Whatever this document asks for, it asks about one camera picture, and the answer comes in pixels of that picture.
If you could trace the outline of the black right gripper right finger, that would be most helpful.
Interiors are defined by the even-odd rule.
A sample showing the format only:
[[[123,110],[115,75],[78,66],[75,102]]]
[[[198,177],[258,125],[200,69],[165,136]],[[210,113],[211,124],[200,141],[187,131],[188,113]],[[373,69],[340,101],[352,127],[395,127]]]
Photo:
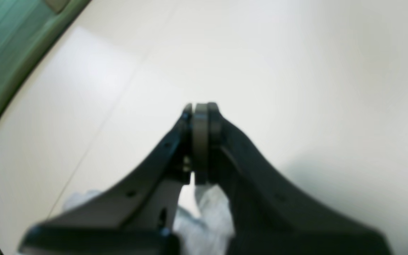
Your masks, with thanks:
[[[384,236],[323,205],[282,176],[208,103],[208,175],[229,199],[228,255],[390,255]]]

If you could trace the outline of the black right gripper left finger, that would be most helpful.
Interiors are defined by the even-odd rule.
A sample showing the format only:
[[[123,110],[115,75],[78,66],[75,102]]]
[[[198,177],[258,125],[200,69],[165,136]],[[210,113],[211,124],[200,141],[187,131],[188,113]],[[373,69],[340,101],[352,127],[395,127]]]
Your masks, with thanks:
[[[179,255],[172,226],[191,173],[206,182],[209,106],[186,105],[173,128],[128,176],[97,197],[32,227],[23,255]]]

